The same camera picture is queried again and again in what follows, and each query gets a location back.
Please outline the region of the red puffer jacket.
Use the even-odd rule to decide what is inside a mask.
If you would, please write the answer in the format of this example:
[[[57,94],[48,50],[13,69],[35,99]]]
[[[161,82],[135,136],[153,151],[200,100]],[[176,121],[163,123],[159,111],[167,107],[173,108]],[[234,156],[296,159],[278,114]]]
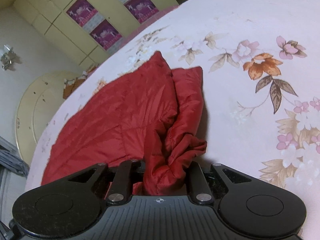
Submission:
[[[137,70],[106,84],[72,116],[52,146],[46,185],[97,163],[145,163],[134,194],[179,190],[207,142],[196,135],[204,106],[201,67],[171,69],[155,52]]]

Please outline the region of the grey striped cloth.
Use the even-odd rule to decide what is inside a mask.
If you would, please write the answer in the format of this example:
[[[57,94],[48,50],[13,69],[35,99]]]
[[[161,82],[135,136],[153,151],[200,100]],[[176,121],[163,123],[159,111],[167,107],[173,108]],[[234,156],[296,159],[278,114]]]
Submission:
[[[21,159],[16,146],[1,137],[1,166],[16,175],[27,178],[29,165]]]

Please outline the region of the orange patterned pillow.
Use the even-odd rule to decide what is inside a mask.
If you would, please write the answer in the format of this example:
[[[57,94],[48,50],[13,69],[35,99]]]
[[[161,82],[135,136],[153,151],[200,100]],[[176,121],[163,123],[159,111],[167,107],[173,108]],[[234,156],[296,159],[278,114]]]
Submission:
[[[67,99],[78,87],[80,87],[97,69],[97,66],[90,66],[86,71],[82,72],[79,77],[71,80],[64,80],[63,99]]]

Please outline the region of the cream curved headboard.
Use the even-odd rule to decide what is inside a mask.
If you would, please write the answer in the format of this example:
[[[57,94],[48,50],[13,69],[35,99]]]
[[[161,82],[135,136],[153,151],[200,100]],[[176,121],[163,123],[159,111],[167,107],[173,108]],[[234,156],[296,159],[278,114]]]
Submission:
[[[15,138],[20,157],[31,165],[36,145],[63,104],[64,81],[78,74],[60,70],[44,74],[25,90],[16,113]]]

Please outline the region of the pink floral bed sheet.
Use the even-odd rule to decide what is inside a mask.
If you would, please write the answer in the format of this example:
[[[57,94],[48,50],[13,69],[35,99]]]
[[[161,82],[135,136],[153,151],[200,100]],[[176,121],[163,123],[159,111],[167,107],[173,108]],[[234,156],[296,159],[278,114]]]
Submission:
[[[66,122],[106,84],[159,51],[171,69],[201,67],[197,159],[298,195],[304,239],[319,239],[319,0],[189,0],[102,63],[62,104],[36,146],[26,188],[42,185]]]

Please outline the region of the purple poster upper left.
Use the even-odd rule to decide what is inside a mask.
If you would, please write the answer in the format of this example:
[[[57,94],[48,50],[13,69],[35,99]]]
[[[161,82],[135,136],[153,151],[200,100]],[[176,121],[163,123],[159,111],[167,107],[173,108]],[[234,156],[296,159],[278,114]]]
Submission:
[[[103,20],[95,29],[90,32],[90,35],[105,50],[110,49],[122,38],[122,35],[107,20]]]

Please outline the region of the purple poster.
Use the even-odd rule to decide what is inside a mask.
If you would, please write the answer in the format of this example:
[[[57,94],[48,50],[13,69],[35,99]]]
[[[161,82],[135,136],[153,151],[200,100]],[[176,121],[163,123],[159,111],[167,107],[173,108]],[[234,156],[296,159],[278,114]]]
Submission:
[[[151,0],[128,0],[124,6],[139,23],[144,23],[159,12]]]
[[[90,32],[90,35],[105,50],[110,49],[122,38],[122,35],[107,20],[103,20],[95,29]]]
[[[105,19],[87,0],[76,0],[66,13],[87,33]]]

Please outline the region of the cream wardrobe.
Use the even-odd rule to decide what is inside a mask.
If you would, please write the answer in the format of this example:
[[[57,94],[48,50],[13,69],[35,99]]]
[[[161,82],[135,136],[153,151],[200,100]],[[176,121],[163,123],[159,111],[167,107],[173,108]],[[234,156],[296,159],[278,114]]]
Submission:
[[[81,68],[102,63],[177,0],[14,0],[13,6]]]

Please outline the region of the purple poster lower left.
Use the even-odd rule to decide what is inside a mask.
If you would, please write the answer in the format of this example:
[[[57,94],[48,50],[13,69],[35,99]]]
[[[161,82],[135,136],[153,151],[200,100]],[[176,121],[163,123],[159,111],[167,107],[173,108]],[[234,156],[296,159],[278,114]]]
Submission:
[[[87,33],[105,19],[87,0],[76,0],[66,13]]]

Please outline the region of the purple poster upper right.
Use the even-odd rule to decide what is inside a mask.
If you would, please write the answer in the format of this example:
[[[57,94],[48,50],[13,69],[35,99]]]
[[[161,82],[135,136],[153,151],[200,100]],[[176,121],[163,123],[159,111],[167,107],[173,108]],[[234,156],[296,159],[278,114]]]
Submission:
[[[151,0],[128,0],[124,6],[139,23],[144,23],[159,12]]]

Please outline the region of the wall hook ornament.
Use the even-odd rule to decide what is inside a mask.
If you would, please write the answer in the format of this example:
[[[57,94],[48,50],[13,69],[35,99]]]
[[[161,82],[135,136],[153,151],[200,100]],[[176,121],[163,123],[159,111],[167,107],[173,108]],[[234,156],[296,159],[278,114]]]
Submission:
[[[1,68],[14,72],[18,64],[21,64],[21,58],[14,52],[13,47],[5,44],[1,48]]]

